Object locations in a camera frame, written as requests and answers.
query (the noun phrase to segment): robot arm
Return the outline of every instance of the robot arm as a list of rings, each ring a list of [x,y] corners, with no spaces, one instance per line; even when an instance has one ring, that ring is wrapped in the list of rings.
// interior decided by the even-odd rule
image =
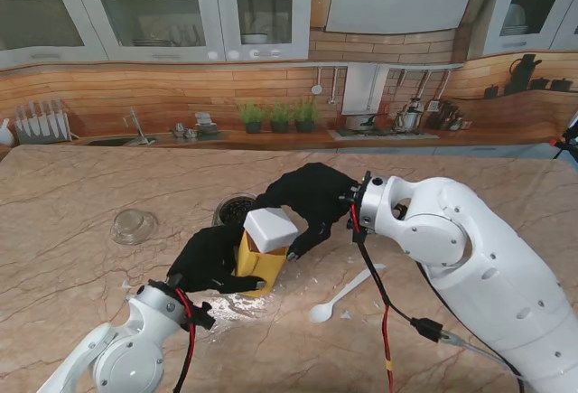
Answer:
[[[74,393],[90,370],[99,393],[154,393],[163,379],[163,343],[187,324],[185,309],[172,289],[149,281],[129,300],[130,316],[121,326],[103,323],[90,332],[37,393]],[[210,329],[210,305],[193,306],[194,322]]]
[[[402,220],[392,210],[409,200]],[[578,391],[578,321],[546,263],[467,186],[373,177],[359,223],[394,239],[477,337],[539,393]],[[466,244],[471,241],[471,253]]]

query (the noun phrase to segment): marble countertop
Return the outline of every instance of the marble countertop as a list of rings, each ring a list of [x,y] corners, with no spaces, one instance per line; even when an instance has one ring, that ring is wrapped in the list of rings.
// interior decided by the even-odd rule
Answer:
[[[578,177],[565,163],[25,145],[0,163],[0,391],[36,391],[87,332],[103,322],[123,323],[126,295],[148,278],[164,278],[187,239],[210,225],[222,198],[261,192],[282,173],[315,161],[358,180],[369,169],[409,181],[466,182],[545,259],[576,304]],[[131,207],[153,212],[160,226],[143,245],[119,246],[110,226]],[[386,264],[381,275],[396,305],[475,342],[396,243],[369,237],[368,249],[374,262]],[[285,264],[272,294],[192,295],[210,301],[218,321],[211,332],[199,330],[183,392],[386,391],[383,304],[372,282],[341,300],[328,322],[308,319],[314,305],[363,268],[342,220],[330,240]],[[494,362],[429,342],[394,314],[390,338],[396,392],[517,391]],[[160,391],[172,391],[186,347],[184,332],[165,343]],[[96,390],[85,376],[78,391]]]

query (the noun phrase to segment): black glove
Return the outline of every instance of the black glove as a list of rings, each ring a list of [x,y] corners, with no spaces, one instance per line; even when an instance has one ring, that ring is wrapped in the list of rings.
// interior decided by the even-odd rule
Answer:
[[[289,247],[287,258],[293,259],[331,236],[331,225],[350,208],[350,203],[341,201],[340,196],[357,186],[347,174],[323,163],[309,163],[269,185],[256,198],[253,209],[287,205],[307,221],[309,228]]]
[[[235,277],[235,246],[243,236],[242,224],[201,229],[195,233],[172,264],[167,276],[182,275],[185,292],[216,289],[222,294],[255,291],[265,287],[261,277]]]

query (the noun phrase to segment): white spoon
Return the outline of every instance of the white spoon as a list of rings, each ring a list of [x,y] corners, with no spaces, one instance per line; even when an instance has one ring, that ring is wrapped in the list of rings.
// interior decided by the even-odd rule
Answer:
[[[383,269],[386,266],[383,264],[374,265],[375,269]],[[309,320],[312,323],[324,323],[333,314],[333,305],[337,303],[341,298],[355,289],[358,285],[360,285],[366,278],[371,276],[371,273],[368,269],[364,269],[361,271],[357,277],[351,280],[349,283],[345,285],[341,292],[333,297],[331,301],[325,304],[317,304],[311,311],[309,312]]]

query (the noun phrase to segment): white block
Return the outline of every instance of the white block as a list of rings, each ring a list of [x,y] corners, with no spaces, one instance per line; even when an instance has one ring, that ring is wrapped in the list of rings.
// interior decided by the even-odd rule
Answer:
[[[290,246],[299,234],[281,208],[251,211],[243,226],[261,253]]]

